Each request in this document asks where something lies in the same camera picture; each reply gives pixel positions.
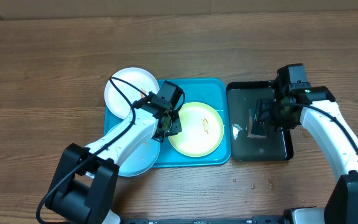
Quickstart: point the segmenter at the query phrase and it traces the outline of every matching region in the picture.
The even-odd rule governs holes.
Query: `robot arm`
[[[257,101],[254,121],[282,131],[301,124],[318,143],[337,180],[325,208],[288,209],[284,219],[294,224],[358,223],[358,138],[335,97],[325,86],[311,87],[302,64],[280,68],[270,87],[273,99]]]
[[[277,78],[270,82],[273,99],[257,101],[256,122],[269,122],[276,129],[287,130],[301,124],[318,143],[327,158],[336,180],[350,170],[358,172],[358,155],[344,132],[331,119],[307,107],[310,105],[335,117],[350,134],[358,147],[358,138],[341,115],[335,97],[325,86],[311,87],[302,64],[287,65],[277,71]]]
[[[165,81],[156,95],[150,92],[145,98],[135,101],[135,114],[131,112],[107,135],[86,147],[69,145],[60,158],[50,184],[49,196],[40,205],[45,200],[48,209],[65,217],[70,223],[119,223],[119,217],[110,211],[119,166],[148,139],[163,141],[164,137],[181,131],[178,115],[180,107],[175,107],[182,95],[184,102],[183,90]],[[76,180],[75,174],[92,176],[94,179],[91,186]],[[39,219],[40,208],[42,207],[37,209],[37,219],[44,223]]]
[[[346,128],[358,147],[358,138],[345,122],[336,102],[329,100],[314,101],[311,106],[315,106],[335,116]],[[302,109],[300,123],[309,131],[321,148],[334,172],[336,181],[338,181],[341,175],[348,174],[351,170],[358,172],[358,155],[354,152],[349,140],[336,123],[310,108]]]
[[[137,149],[142,143],[153,138],[157,130],[158,120],[153,114],[143,109],[135,109],[136,120],[134,125],[125,135],[119,138],[107,150],[98,154],[104,160],[112,159],[115,164],[121,166],[122,163]],[[128,115],[118,126],[101,139],[92,142],[85,147],[89,148],[89,153],[94,153],[102,148],[106,143],[114,139],[119,133],[128,127],[132,120],[132,113]]]

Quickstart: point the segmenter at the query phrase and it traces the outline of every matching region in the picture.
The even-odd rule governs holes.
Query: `white plate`
[[[116,72],[113,77],[129,82],[146,94],[149,94],[150,91],[157,94],[160,89],[154,76],[141,68],[124,68]],[[120,82],[119,80],[113,80],[113,82],[131,103],[143,97],[143,95],[133,87]],[[104,89],[104,101],[109,110],[121,119],[126,118],[131,110],[131,107],[113,87],[110,81],[107,82],[106,88]]]

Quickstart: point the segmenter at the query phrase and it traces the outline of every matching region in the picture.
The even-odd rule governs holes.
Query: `black tray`
[[[226,87],[232,156],[236,161],[285,161],[293,157],[290,131],[265,124],[266,138],[248,135],[249,111],[260,98],[273,98],[268,81],[232,82]]]

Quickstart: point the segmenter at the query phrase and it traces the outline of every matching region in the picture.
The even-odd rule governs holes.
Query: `wood grain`
[[[0,0],[0,20],[356,9],[358,0]]]
[[[36,222],[64,148],[102,136],[103,88],[119,69],[228,84],[271,80],[297,62],[312,85],[332,91],[358,135],[358,11],[0,21],[0,223]],[[324,206],[335,185],[331,169],[304,129],[291,134],[289,162],[230,160],[120,178],[113,210],[239,218]],[[42,216],[60,219],[48,210]]]

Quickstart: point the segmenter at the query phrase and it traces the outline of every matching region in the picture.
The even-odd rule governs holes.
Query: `black cable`
[[[95,153],[93,153],[92,155],[90,155],[87,159],[85,159],[83,162],[81,162],[80,164],[78,164],[72,171],[70,171],[70,173],[68,173],[61,181],[59,181],[59,183],[57,183],[57,185],[54,186],[54,188],[52,190],[50,190],[41,200],[41,202],[38,204],[37,207],[37,211],[35,213],[35,217],[37,218],[37,221],[41,224],[57,224],[57,223],[61,223],[61,224],[67,224],[70,222],[46,222],[43,221],[40,213],[41,213],[41,209],[43,207],[43,205],[45,204],[47,198],[49,198],[53,193],[55,193],[55,191],[58,189],[58,187],[64,182],[66,181],[68,178],[71,178],[72,175],[75,174],[75,172],[77,172],[79,169],[81,169],[82,167],[84,167],[87,163],[89,163],[90,161],[92,161],[93,159],[96,158],[96,156],[98,154],[100,154],[101,152],[103,152],[104,150],[106,150],[112,143],[114,143],[115,141],[117,141],[119,138],[121,138],[125,133],[128,132],[128,130],[132,127],[132,125],[135,123],[135,109],[134,106],[132,105],[132,103],[128,100],[128,98],[122,93],[122,91],[120,89],[118,89],[118,87],[114,84],[114,82],[112,81],[112,78],[110,78],[110,83],[113,85],[113,87],[119,92],[119,94],[121,94],[121,96],[127,101],[128,105],[131,107],[131,111],[133,114],[132,120],[129,123],[128,127],[126,129],[124,129],[121,133],[119,133],[114,139],[112,139],[111,141],[109,141],[108,143],[106,143],[102,148],[100,148],[99,150],[97,150]]]
[[[143,94],[144,96],[147,96],[146,93],[144,93],[142,90],[138,89],[136,86],[130,84],[129,82],[125,81],[125,80],[122,80],[120,78],[116,78],[116,77],[111,77],[112,79],[115,79],[115,80],[118,80],[120,82],[123,82],[125,83],[126,85],[129,85],[130,87],[134,88],[135,90],[139,91],[141,94]]]
[[[274,107],[272,109],[267,109],[267,110],[261,112],[261,114],[259,114],[259,116],[258,116],[258,119],[259,119],[260,115],[264,114],[267,111],[274,112],[275,110],[278,110],[278,109],[286,107],[286,106],[296,106],[296,107],[302,107],[302,108],[310,108],[312,110],[315,110],[315,111],[321,113],[322,115],[325,115],[329,119],[331,119],[331,121],[335,122],[335,124],[338,125],[338,127],[342,130],[342,132],[345,134],[347,140],[349,140],[350,144],[352,145],[353,149],[355,150],[356,154],[358,155],[357,144],[354,142],[352,136],[349,134],[349,132],[347,132],[346,128],[341,124],[341,122],[339,122],[336,119],[336,117],[332,116],[331,114],[329,114],[329,113],[327,113],[327,112],[323,111],[322,109],[317,108],[315,106],[304,105],[304,104],[301,104],[301,103],[283,103],[283,104],[280,104],[280,105],[278,105],[278,106],[276,106],[276,107]]]

